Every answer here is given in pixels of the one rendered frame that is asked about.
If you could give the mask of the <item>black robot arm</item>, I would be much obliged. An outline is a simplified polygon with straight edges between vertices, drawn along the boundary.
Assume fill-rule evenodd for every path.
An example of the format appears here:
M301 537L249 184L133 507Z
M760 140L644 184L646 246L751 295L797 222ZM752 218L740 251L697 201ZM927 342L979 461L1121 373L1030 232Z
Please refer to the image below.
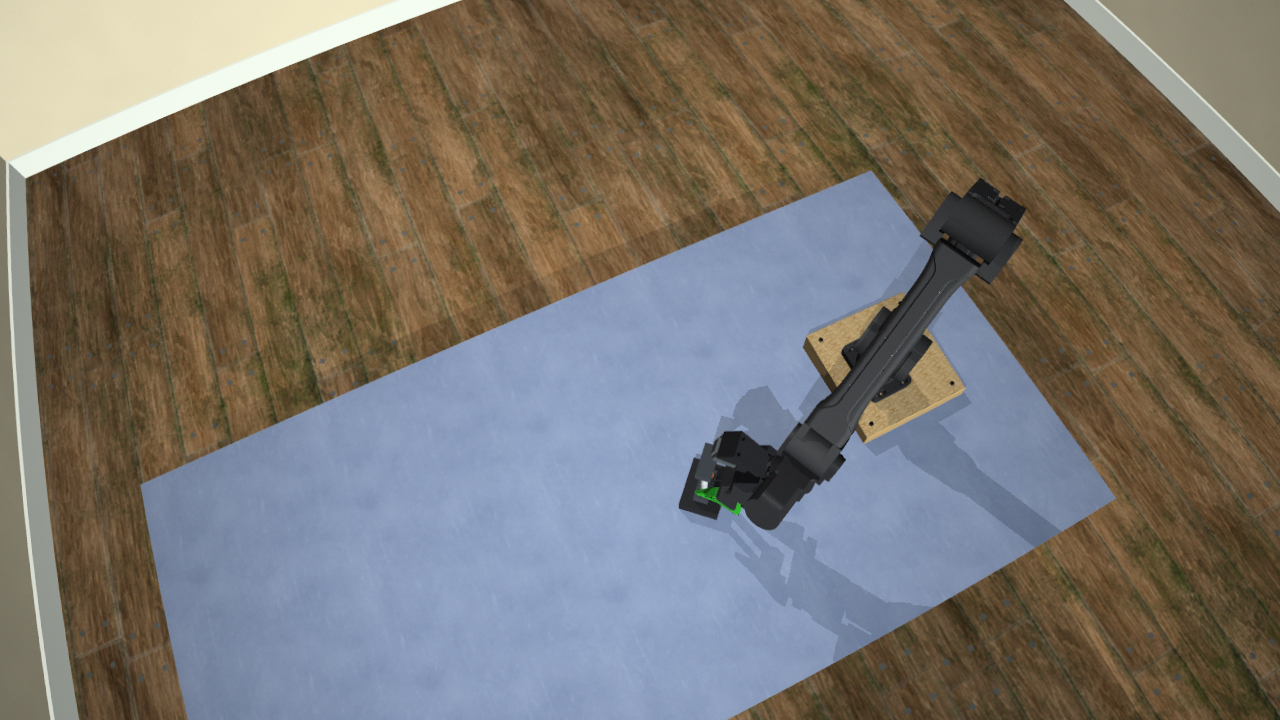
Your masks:
M797 423L778 451L758 445L742 430L724 430L714 441L712 460L737 469L733 486L753 493L744 509L756 527L774 530L815 483L835 477L846 461L841 451L868 404L911 383L909 373L933 343L923 333L952 293L972 275L991 284L1009 263L1023 241L1012 231L1027 208L998 193L982 178L963 199L948 193L922 231L920 237L933 245L922 274L895 311L882 307L861 337L844 346L841 354L851 370L806 421ZM941 237L945 233L948 240ZM765 478L772 456L777 457Z

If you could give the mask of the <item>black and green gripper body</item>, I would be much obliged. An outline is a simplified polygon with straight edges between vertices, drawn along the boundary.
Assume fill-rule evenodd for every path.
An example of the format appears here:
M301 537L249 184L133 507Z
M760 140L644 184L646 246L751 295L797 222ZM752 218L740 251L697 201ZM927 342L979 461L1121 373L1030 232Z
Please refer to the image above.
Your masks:
M767 471L767 468L771 466L771 462L773 461L774 457L777 457L777 456L772 456L769 459L769 461L767 462L767 466L765 466L765 478L769 477L769 471ZM717 491L717 495L716 495L717 501L719 501L721 503L723 503L730 510L735 510L736 506L737 506L737 502L741 503L741 507L744 509L745 503L748 502L748 498L750 498L753 496L753 493L745 493L745 492L742 492L742 489L739 489L739 487L733 486L735 473L736 473L736 470L733 470L733 468L730 468L730 466L726 465L724 473L723 473L723 477L722 477L722 480L721 480L721 486L719 486L719 488Z

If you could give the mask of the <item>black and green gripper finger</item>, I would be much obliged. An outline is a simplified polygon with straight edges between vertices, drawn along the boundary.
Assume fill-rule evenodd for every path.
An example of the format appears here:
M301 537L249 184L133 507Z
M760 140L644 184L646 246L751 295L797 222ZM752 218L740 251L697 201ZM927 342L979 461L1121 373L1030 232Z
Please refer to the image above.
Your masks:
M701 496L703 498L709 498L710 501L714 501L713 498L716 498L716 495L717 495L717 491L718 491L718 488L719 488L719 487L713 487L713 488L707 488L707 489L695 489L695 493L696 493L696 495L699 495L699 496ZM712 498L710 498L710 497L712 497ZM717 498L716 498L716 501L717 501ZM714 501L714 502L716 502L716 501ZM721 505L721 502L719 502L719 501L717 501L716 503L719 503L719 505ZM723 505L723 503L722 503L722 505ZM721 505L721 506L722 506L722 505ZM724 506L724 505L723 505L723 506ZM733 512L735 515L739 515L739 514L740 514L740 511L741 511L741 507L740 507L740 506L741 506L741 505L740 505L740 503L737 503L737 506L736 506L736 509L735 509L735 510L730 510L730 509L728 509L728 510L730 510L731 512ZM724 506L724 507L726 507L726 506ZM726 507L726 509L727 509L727 507Z

